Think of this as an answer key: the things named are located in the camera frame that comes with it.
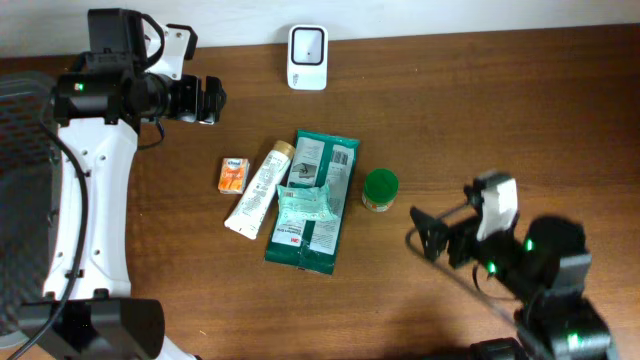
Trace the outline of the green lid jar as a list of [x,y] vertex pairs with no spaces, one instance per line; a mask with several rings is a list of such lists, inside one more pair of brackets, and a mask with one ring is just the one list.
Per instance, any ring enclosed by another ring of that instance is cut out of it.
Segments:
[[399,180],[386,168],[372,170],[365,178],[362,201],[373,212],[385,212],[394,203],[399,191]]

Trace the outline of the small orange tissue pack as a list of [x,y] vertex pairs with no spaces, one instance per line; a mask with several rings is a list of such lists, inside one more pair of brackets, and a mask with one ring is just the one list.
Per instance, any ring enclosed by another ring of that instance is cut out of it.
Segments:
[[250,162],[245,158],[224,158],[218,182],[222,194],[242,194],[249,175]]

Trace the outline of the green white 3M package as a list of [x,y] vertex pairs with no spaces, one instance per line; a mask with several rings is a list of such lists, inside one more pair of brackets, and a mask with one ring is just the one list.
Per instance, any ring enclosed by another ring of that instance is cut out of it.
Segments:
[[286,189],[327,186],[335,220],[279,220],[266,248],[265,260],[331,275],[339,249],[346,202],[355,172],[360,141],[300,130]]

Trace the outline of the white tube gold cap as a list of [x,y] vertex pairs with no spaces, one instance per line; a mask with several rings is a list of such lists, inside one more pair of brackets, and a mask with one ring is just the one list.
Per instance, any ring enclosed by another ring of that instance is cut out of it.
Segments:
[[249,182],[240,201],[224,221],[224,226],[251,240],[259,229],[295,154],[295,147],[277,140]]

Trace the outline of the mint green wipes pack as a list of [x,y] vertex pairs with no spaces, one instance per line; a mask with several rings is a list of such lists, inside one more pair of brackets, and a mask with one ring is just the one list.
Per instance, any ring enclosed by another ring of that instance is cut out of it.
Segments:
[[278,221],[327,222],[338,218],[330,204],[330,187],[297,188],[277,186]]

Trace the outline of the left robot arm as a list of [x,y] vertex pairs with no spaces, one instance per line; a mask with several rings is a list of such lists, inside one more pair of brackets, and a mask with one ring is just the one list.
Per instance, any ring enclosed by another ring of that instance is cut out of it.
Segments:
[[57,359],[183,359],[161,304],[135,299],[127,270],[127,190],[143,124],[213,125],[227,96],[183,73],[198,37],[122,8],[88,12],[90,48],[53,87],[44,133],[60,152],[57,227],[43,298],[18,312],[26,346]]

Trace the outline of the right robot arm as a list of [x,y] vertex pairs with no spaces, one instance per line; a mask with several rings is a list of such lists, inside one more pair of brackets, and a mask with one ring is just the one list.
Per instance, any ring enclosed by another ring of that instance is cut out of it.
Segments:
[[455,349],[447,358],[618,358],[610,328],[584,295],[592,255],[583,226],[545,215],[518,240],[517,183],[504,172],[476,177],[464,194],[462,204],[438,216],[411,208],[413,227],[407,235],[420,238],[416,254],[450,279],[468,263],[484,268],[522,306],[508,314],[478,284],[463,283],[516,334]]

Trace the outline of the white barcode scanner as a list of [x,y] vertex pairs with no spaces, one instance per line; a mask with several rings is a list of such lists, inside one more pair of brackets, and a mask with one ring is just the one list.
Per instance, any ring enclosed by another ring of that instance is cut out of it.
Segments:
[[328,32],[320,25],[290,28],[287,48],[287,83],[291,89],[321,91],[328,79]]

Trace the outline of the grey plastic basket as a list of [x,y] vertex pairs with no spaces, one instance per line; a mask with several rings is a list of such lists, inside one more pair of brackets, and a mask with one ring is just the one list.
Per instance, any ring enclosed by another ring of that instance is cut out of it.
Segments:
[[54,170],[42,108],[55,81],[27,71],[1,77],[1,347],[29,339],[19,308],[43,300],[55,229],[49,226]]

